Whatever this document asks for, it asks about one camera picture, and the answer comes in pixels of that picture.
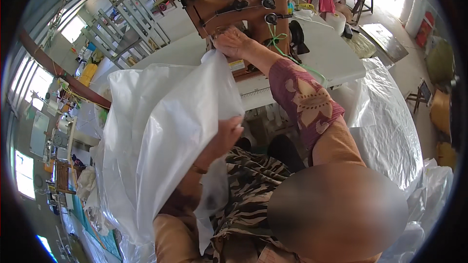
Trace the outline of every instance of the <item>white table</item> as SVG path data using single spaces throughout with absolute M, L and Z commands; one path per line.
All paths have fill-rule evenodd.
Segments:
M 340 85 L 366 75 L 357 55 L 332 28 L 294 17 L 290 20 L 293 19 L 300 23 L 305 35 L 304 42 L 310 50 L 300 55 L 300 59 L 324 75 L 328 86 Z M 319 16 L 314 16 L 313 20 L 325 24 Z M 152 63 L 198 66 L 205 52 L 205 39 L 194 32 L 154 52 L 133 65 L 132 69 L 145 69 Z M 270 83 L 264 75 L 238 82 L 237 87 L 246 111 L 275 102 L 270 92 Z

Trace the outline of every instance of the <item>industrial sewing machine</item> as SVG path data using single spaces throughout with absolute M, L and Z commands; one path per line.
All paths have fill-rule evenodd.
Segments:
M 237 26 L 249 38 L 269 47 L 280 54 L 273 45 L 272 32 L 287 36 L 276 38 L 275 44 L 285 55 L 291 55 L 297 61 L 298 54 L 308 53 L 304 45 L 304 35 L 297 21 L 289 24 L 287 0 L 181 0 L 184 9 L 195 25 L 198 34 L 207 40 L 207 50 L 214 48 L 212 39 L 219 29 Z M 227 61 L 234 79 L 241 81 L 262 74 L 256 67 L 243 59 L 228 57 Z

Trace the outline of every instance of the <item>camouflage pants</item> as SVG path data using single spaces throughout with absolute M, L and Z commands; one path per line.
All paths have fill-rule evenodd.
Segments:
M 273 190 L 291 174 L 280 161 L 234 147 L 227 155 L 229 200 L 222 211 L 211 218 L 212 243 L 205 259 L 218 262 L 219 253 L 230 235 L 251 235 L 280 247 L 266 216 Z

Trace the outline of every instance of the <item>purple floral sleeve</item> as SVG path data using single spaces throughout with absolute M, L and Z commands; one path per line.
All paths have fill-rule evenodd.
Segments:
M 344 114 L 344 109 L 331 99 L 327 90 L 289 59 L 276 61 L 268 78 L 273 98 L 297 124 L 308 150 L 328 126 Z

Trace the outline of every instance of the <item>caution label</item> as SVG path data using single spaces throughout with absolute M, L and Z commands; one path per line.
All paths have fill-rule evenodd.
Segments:
M 240 60 L 231 62 L 229 64 L 229 67 L 231 68 L 231 71 L 236 71 L 236 70 L 245 68 L 245 64 L 244 64 L 244 61 L 240 59 Z

